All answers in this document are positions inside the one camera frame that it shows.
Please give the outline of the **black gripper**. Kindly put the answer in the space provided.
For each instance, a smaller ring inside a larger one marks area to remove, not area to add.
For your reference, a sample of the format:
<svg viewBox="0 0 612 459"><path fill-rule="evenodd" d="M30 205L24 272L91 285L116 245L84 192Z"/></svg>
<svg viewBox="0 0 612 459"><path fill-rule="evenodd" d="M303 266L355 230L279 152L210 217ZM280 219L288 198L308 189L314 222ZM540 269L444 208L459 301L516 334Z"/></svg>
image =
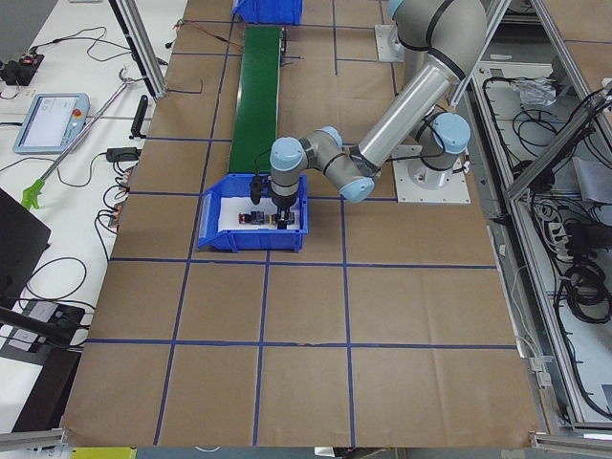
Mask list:
<svg viewBox="0 0 612 459"><path fill-rule="evenodd" d="M275 215L275 223L276 228L278 230L286 229L289 225L292 224L292 217L290 215L284 215L282 217L283 212L288 212L293 205L293 196L282 196L278 193L272 193L272 201L276 206L276 215Z"/></svg>

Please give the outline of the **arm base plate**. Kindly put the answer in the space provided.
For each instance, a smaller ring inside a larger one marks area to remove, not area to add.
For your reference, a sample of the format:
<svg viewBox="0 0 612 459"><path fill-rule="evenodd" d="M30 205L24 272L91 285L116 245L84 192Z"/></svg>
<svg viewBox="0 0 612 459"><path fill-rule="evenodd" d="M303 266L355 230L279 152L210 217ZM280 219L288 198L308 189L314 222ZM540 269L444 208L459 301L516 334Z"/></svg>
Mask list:
<svg viewBox="0 0 612 459"><path fill-rule="evenodd" d="M436 171L420 159L420 145L399 145L392 150L397 201L403 204L468 205L471 202L464 172Z"/></svg>
<svg viewBox="0 0 612 459"><path fill-rule="evenodd" d="M376 25L374 35L379 62L404 62L404 47L399 40L396 25Z"/></svg>

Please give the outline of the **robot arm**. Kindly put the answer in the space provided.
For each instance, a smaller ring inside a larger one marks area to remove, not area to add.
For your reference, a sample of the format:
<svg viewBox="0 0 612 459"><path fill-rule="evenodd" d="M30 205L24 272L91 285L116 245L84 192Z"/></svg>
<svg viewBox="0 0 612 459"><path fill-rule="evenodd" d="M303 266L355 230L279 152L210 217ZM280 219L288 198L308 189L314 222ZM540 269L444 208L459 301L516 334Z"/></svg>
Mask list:
<svg viewBox="0 0 612 459"><path fill-rule="evenodd" d="M447 90L466 79L484 47L488 21L478 1L391 1L388 11L401 45L423 53L424 62L374 127L348 150L342 148L339 132L331 126L301 139L274 141L269 195L281 228L286 226L306 169L318 170L352 203L368 197L392 150Z"/></svg>

